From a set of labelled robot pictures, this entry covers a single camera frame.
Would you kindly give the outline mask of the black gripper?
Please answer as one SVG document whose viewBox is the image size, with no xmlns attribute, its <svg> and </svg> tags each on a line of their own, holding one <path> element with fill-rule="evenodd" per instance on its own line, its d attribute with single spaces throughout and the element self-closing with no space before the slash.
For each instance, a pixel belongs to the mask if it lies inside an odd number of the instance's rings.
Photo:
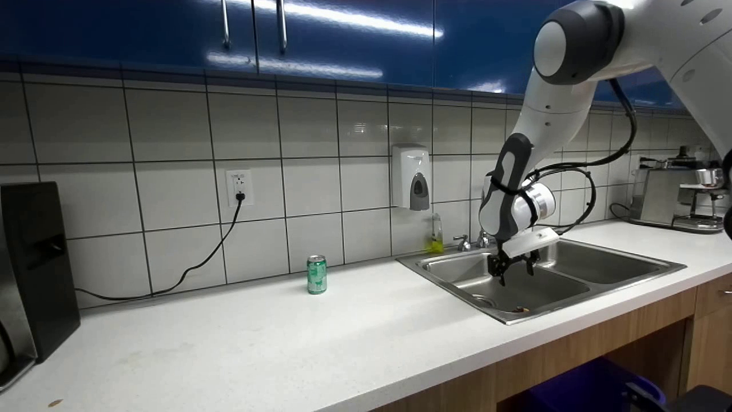
<svg viewBox="0 0 732 412">
<path fill-rule="evenodd" d="M 506 251 L 497 251 L 497 253 L 492 253 L 492 255 L 488 259 L 488 271 L 489 271 L 492 277 L 497 277 L 500 285 L 506 285 L 506 271 L 508 271 L 508 268 L 509 268 L 513 262 L 523 261 L 526 271 L 529 271 L 529 275 L 536 275 L 536 261 L 538 261 L 538 259 L 539 259 L 538 251 L 519 253 L 519 255 L 515 255 L 515 259 L 509 259 Z"/>
</svg>

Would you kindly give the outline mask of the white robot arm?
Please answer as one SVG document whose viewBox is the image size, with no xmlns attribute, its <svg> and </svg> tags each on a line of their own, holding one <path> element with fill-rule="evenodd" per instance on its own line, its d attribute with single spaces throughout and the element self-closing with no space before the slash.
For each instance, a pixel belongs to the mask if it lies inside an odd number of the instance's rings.
<svg viewBox="0 0 732 412">
<path fill-rule="evenodd" d="M 572 141 L 600 83 L 654 69 L 710 138 L 732 159 L 732 0 L 572 0 L 542 23 L 522 112 L 506 138 L 480 204 L 480 227 L 493 242 L 493 277 L 558 234 L 538 225 L 538 180 L 554 171 L 546 154 Z"/>
</svg>

